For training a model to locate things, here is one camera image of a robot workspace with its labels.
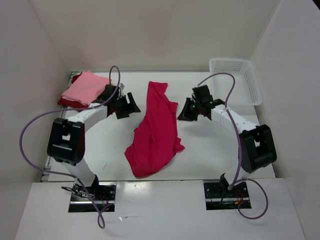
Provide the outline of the light pink t-shirt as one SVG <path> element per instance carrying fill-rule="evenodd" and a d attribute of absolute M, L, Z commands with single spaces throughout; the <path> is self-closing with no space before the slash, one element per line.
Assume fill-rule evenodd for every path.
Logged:
<path fill-rule="evenodd" d="M 73 77 L 71 85 L 58 100 L 58 105 L 71 108 L 87 108 L 112 81 L 107 77 L 84 71 Z"/>

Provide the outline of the magenta t-shirt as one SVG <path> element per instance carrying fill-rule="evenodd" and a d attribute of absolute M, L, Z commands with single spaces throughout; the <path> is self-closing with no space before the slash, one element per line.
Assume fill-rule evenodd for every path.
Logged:
<path fill-rule="evenodd" d="M 178 137 L 178 103 L 168 99 L 167 87 L 167 83 L 148 83 L 145 116 L 124 152 L 136 178 L 157 173 L 185 149 Z"/>

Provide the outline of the dark red t-shirt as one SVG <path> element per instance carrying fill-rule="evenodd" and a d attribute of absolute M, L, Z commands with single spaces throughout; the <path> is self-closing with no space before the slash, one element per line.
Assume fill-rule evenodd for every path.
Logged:
<path fill-rule="evenodd" d="M 57 104 L 71 108 L 87 108 L 92 100 L 90 86 L 90 71 L 82 72 L 73 77 L 69 88 L 62 93 Z"/>

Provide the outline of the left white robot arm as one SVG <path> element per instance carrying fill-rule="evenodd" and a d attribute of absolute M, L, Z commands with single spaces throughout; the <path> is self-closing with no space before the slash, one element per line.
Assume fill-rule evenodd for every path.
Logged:
<path fill-rule="evenodd" d="M 73 192 L 82 192 L 89 200 L 96 199 L 103 191 L 99 179 L 85 160 L 85 133 L 95 124 L 115 113 L 118 119 L 128 118 L 139 113 L 132 93 L 114 96 L 107 103 L 96 99 L 86 110 L 68 118 L 56 118 L 53 121 L 47 146 L 47 154 L 61 163 L 75 180 Z"/>

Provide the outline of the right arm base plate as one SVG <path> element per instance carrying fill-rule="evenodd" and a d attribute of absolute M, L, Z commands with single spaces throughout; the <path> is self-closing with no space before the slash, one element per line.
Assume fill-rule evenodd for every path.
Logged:
<path fill-rule="evenodd" d="M 207 211 L 251 209 L 250 197 L 245 182 L 225 193 L 218 180 L 205 180 L 203 182 L 205 205 Z"/>

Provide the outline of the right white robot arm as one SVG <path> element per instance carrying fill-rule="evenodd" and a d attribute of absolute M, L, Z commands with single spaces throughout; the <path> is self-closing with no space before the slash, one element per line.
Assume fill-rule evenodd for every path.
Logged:
<path fill-rule="evenodd" d="M 243 118 L 228 108 L 221 99 L 201 103 L 189 97 L 177 119 L 193 122 L 198 120 L 199 115 L 235 133 L 237 139 L 237 165 L 219 179 L 219 191 L 223 196 L 232 196 L 237 191 L 237 185 L 244 182 L 250 174 L 277 160 L 272 131 L 266 124 L 257 125 Z"/>

